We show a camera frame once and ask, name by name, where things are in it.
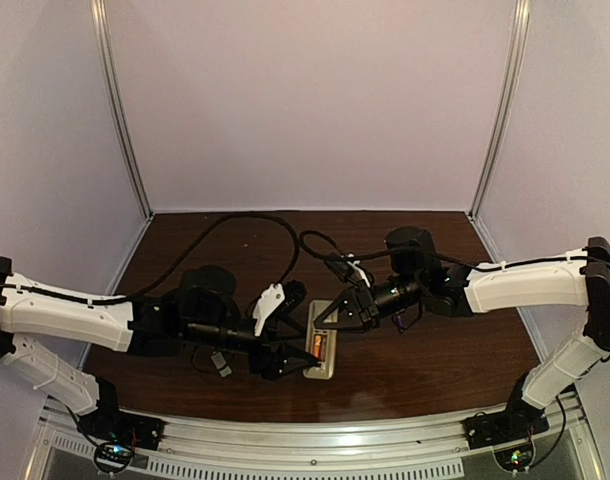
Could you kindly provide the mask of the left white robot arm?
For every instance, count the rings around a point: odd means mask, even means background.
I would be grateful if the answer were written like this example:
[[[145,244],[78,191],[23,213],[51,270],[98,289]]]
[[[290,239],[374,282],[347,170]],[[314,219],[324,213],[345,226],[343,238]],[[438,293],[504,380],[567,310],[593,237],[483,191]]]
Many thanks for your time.
[[[35,335],[149,358],[175,356],[186,345],[209,345],[246,355],[251,373],[266,380],[319,365],[316,356],[284,342],[269,325],[284,307],[301,302],[301,283],[270,285],[249,318],[234,300],[236,287],[231,272],[206,265],[185,272],[179,286],[160,297],[104,297],[33,282],[0,257],[0,364],[85,419],[120,415],[115,387],[62,362]]]

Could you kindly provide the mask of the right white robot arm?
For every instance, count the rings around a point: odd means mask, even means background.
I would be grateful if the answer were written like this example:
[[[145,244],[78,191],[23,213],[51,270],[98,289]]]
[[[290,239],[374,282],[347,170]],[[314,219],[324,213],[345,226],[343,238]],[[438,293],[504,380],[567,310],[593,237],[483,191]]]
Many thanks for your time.
[[[585,308],[585,324],[516,383],[504,415],[533,420],[556,397],[610,356],[610,245],[602,237],[549,257],[471,265],[439,254],[426,230],[399,229],[386,239],[394,276],[344,290],[314,321],[317,328],[368,331],[411,306],[464,318],[515,307]]]

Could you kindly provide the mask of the grey battery cover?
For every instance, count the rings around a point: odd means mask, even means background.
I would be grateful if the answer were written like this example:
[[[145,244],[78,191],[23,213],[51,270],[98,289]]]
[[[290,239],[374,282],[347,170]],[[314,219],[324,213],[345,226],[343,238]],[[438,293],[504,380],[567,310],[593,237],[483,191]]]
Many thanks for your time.
[[[232,374],[232,369],[228,361],[221,352],[216,352],[211,356],[212,364],[221,378],[226,378]]]

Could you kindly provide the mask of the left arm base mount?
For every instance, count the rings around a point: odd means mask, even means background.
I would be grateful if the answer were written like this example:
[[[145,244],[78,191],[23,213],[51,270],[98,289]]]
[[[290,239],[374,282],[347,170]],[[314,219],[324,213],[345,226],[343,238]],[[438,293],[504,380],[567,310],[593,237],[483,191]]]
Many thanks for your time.
[[[95,411],[72,415],[77,431],[93,446],[95,467],[108,476],[125,471],[138,449],[156,451],[165,422],[159,418],[118,411],[116,415]]]

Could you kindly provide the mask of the orange AAA battery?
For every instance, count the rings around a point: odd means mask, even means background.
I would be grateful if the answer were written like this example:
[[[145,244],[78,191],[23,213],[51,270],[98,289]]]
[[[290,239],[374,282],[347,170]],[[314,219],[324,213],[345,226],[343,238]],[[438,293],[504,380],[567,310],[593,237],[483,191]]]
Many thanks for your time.
[[[312,342],[312,354],[323,361],[325,356],[326,339],[322,335],[315,335]]]

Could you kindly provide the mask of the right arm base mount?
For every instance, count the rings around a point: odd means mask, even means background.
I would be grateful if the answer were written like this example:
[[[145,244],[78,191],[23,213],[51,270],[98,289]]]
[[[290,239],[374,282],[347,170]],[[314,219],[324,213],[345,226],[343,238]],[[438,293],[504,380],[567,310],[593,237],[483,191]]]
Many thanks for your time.
[[[506,410],[478,412],[462,424],[469,449],[491,448],[497,466],[511,474],[531,468],[536,459],[534,436],[549,430],[549,422],[542,414],[529,419]]]

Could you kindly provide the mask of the white remote control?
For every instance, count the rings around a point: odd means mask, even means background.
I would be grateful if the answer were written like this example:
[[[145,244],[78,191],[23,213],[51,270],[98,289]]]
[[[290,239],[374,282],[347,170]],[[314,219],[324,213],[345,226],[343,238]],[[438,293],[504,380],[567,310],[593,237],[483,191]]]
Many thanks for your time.
[[[330,304],[331,301],[313,300],[309,305],[306,351],[318,359],[318,364],[303,371],[308,380],[330,380],[335,372],[337,331],[315,326],[316,318]]]

